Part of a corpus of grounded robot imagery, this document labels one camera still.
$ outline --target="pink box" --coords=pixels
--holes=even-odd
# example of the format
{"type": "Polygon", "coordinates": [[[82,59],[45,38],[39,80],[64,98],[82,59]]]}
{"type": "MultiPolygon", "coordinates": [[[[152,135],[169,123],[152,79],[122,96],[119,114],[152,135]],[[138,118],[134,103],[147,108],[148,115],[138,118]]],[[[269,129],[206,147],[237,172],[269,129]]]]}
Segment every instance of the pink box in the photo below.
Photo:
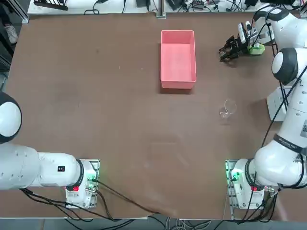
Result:
{"type": "Polygon", "coordinates": [[[161,32],[162,88],[192,89],[195,82],[194,31],[163,30],[161,32]]]}

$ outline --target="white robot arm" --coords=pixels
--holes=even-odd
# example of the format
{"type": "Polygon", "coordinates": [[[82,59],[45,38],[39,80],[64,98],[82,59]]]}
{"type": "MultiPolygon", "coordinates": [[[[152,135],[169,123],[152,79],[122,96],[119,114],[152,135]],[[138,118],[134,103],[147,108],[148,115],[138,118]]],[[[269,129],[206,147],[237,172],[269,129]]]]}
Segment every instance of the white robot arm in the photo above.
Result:
{"type": "Polygon", "coordinates": [[[252,190],[250,208],[257,208],[263,199],[264,186],[307,184],[307,49],[304,48],[307,45],[307,21],[271,6],[256,12],[254,19],[257,30],[261,31],[260,42],[267,44],[272,38],[281,48],[272,63],[275,78],[284,85],[297,80],[299,76],[301,78],[293,90],[286,118],[278,134],[256,152],[254,159],[240,159],[232,171],[240,208],[248,207],[246,204],[252,190]],[[271,34],[265,23],[269,23],[271,34]]]}
{"type": "Polygon", "coordinates": [[[18,134],[21,124],[18,103],[0,92],[0,190],[64,186],[67,203],[94,207],[97,184],[92,179],[98,179],[99,161],[77,160],[65,153],[37,152],[7,143],[18,134]]]}

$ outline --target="clear plastic cup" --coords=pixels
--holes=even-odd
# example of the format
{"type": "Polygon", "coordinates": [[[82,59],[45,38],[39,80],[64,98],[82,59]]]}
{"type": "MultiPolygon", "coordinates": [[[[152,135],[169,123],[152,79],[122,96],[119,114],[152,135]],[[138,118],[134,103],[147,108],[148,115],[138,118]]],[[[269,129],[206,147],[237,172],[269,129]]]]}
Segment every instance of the clear plastic cup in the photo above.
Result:
{"type": "Polygon", "coordinates": [[[232,99],[227,99],[224,103],[224,106],[220,109],[220,117],[222,119],[228,119],[235,112],[236,102],[232,99]]]}

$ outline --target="label sticker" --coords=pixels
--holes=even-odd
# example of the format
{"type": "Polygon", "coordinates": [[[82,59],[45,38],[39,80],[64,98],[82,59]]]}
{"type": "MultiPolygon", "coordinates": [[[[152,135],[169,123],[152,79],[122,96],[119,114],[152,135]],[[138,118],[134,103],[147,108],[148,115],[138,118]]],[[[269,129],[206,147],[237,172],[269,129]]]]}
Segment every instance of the label sticker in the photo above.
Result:
{"type": "Polygon", "coordinates": [[[307,138],[307,120],[305,120],[303,124],[303,128],[301,131],[301,137],[307,138]]]}

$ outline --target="brown table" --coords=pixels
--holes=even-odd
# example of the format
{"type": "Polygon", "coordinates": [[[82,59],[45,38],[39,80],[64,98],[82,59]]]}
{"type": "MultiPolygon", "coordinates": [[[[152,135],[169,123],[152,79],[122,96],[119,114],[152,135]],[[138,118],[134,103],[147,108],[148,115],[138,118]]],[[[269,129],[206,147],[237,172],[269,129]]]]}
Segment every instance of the brown table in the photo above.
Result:
{"type": "MultiPolygon", "coordinates": [[[[265,98],[278,86],[272,52],[219,62],[218,49],[250,13],[54,16],[22,27],[7,93],[20,104],[14,143],[37,151],[101,160],[102,178],[165,215],[221,219],[225,160],[253,157],[270,123],[265,98]],[[163,29],[194,30],[197,82],[192,92],[160,88],[163,29]],[[237,112],[225,124],[225,99],[237,112]]],[[[276,124],[269,140],[279,129],[276,124]]],[[[57,199],[59,188],[35,189],[57,199]]],[[[148,213],[102,190],[114,217],[148,213]]],[[[283,191],[275,219],[305,221],[305,191],[283,191]]],[[[1,217],[62,217],[20,191],[0,192],[1,217]]],[[[104,213],[99,203],[96,211],[104,213]]],[[[83,217],[92,217],[81,212],[83,217]]],[[[229,218],[229,207],[225,218],[229,218]]]]}

